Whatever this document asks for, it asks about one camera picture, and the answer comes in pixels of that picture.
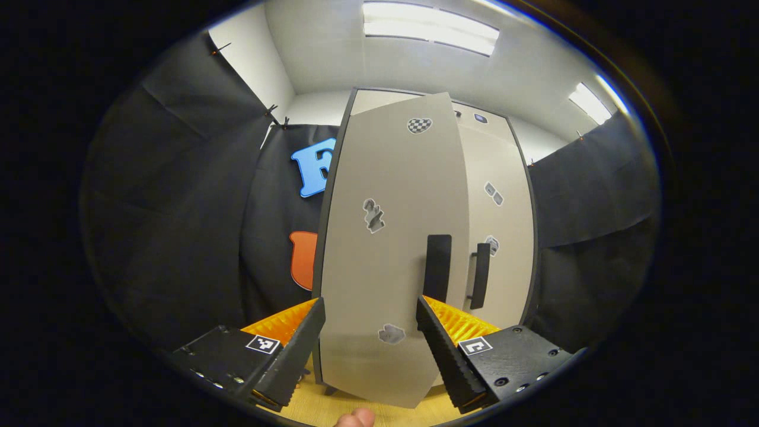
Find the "cabinet door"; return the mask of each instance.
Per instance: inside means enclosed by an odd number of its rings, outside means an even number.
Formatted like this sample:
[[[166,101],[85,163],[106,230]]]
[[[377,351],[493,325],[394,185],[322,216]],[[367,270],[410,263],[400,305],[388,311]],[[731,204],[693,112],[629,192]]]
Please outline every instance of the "cabinet door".
[[[495,241],[493,249],[497,247],[491,252],[484,306],[470,310],[467,301],[463,309],[497,327],[509,327],[521,319],[533,274],[533,211],[524,161],[506,119],[470,106],[453,108],[461,112],[458,130],[469,184],[469,248],[477,251],[477,243],[489,237]],[[472,258],[469,294],[475,262]]]
[[[439,374],[415,318],[428,235],[452,236],[447,302],[461,307],[466,296],[468,187],[449,95],[352,115],[333,156],[325,241],[316,259],[321,274],[314,277],[326,307],[322,380],[364,399],[413,408]],[[374,213],[364,209],[369,199]],[[371,220],[377,211],[379,223]],[[400,330],[404,337],[395,342]]]

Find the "floor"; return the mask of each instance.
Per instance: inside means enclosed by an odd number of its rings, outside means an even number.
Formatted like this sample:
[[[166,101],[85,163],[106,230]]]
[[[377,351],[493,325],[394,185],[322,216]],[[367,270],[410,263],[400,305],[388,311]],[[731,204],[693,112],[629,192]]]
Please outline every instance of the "floor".
[[[290,404],[282,408],[280,416],[316,427],[333,427],[340,415],[359,407],[374,411],[375,427],[428,427],[462,417],[451,403],[443,385],[432,387],[419,406],[410,410],[370,402],[342,391],[325,396],[326,387],[315,382],[311,358],[308,359],[306,369],[311,373],[303,377],[300,387],[293,393]]]

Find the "open cabinet door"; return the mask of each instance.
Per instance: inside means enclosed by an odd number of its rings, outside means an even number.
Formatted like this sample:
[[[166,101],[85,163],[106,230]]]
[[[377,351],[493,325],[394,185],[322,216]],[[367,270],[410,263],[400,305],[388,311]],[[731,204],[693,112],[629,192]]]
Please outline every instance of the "open cabinet door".
[[[330,168],[314,265],[326,308],[317,378],[414,408],[439,374],[415,319],[429,235],[451,236],[447,302],[466,297],[468,185],[449,95],[351,115]]]

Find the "black fabric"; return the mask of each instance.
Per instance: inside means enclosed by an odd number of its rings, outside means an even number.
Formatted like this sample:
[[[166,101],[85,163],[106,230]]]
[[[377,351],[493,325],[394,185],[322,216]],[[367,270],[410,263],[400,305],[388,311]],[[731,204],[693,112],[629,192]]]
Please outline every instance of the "black fabric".
[[[604,338],[645,282],[657,229],[651,217],[590,241],[542,248],[525,325],[571,353]]]
[[[242,327],[240,230],[266,107],[208,33],[170,49],[109,110],[90,148],[83,233],[131,329],[174,350]]]
[[[541,248],[627,229],[658,209],[653,151],[620,112],[528,170]]]
[[[339,126],[289,125],[272,128],[260,155],[245,208],[241,256],[249,275],[248,320],[253,322],[311,298],[292,279],[290,233],[317,232],[324,193],[301,197],[295,151],[336,138]]]

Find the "black handle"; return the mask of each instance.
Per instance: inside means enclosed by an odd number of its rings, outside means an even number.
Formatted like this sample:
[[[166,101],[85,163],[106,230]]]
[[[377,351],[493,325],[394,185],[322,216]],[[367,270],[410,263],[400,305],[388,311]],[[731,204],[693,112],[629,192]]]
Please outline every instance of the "black handle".
[[[490,272],[490,243],[477,243],[477,266],[474,269],[474,288],[472,289],[472,301],[469,308],[472,310],[482,308],[485,305],[485,291],[487,290],[487,275]]]
[[[424,266],[422,293],[440,302],[448,295],[448,278],[451,271],[451,242],[449,234],[427,236],[427,261]]]

